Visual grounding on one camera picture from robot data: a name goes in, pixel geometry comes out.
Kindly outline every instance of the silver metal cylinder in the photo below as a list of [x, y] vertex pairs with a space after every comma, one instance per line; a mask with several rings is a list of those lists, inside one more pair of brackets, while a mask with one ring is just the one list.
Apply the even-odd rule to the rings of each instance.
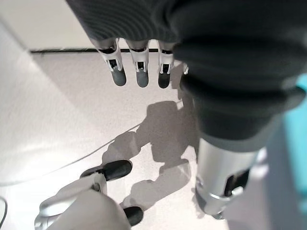
[[196, 197], [205, 213], [221, 218], [226, 206], [243, 193], [257, 154], [227, 151], [200, 139]]

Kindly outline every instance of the black cable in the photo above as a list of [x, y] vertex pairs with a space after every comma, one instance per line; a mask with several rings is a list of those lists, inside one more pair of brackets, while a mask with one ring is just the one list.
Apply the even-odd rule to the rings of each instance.
[[6, 218], [6, 214], [8, 213], [8, 203], [6, 202], [6, 199], [3, 198], [2, 196], [0, 196], [0, 200], [3, 200], [4, 205], [5, 205], [4, 214], [3, 214], [2, 220], [0, 222], [0, 229], [1, 229], [2, 225], [3, 225], [4, 221], [5, 221], [5, 218]]

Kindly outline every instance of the robotic finger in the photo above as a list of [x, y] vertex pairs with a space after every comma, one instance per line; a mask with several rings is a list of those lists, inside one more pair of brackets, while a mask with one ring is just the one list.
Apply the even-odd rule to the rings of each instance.
[[164, 89], [169, 85], [171, 69], [174, 66], [173, 46], [175, 43], [159, 41], [159, 78], [158, 84]]
[[107, 196], [106, 182], [130, 173], [129, 161], [115, 161], [82, 173], [79, 180], [43, 201], [35, 230], [129, 230], [143, 217], [139, 207], [122, 209]]
[[91, 41], [109, 67], [114, 83], [118, 86], [125, 85], [127, 80], [121, 59], [118, 38], [108, 38], [100, 41], [91, 39]]
[[136, 81], [142, 88], [148, 85], [149, 40], [126, 40], [136, 70]]

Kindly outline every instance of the gray fingertip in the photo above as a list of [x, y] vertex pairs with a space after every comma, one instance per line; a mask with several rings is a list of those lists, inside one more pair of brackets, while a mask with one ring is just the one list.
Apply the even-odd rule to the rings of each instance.
[[117, 86], [123, 86], [126, 84], [126, 74], [124, 68], [122, 70], [114, 70], [112, 73], [113, 81]]
[[142, 88], [146, 87], [148, 85], [148, 72], [136, 72], [136, 81], [138, 85]]

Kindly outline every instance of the teal object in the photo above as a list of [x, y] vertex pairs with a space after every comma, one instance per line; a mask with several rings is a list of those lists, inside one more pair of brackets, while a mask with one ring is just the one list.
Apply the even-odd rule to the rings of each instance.
[[[307, 74], [300, 76], [298, 86], [307, 91]], [[285, 115], [286, 140], [300, 209], [307, 215], [307, 98]]]

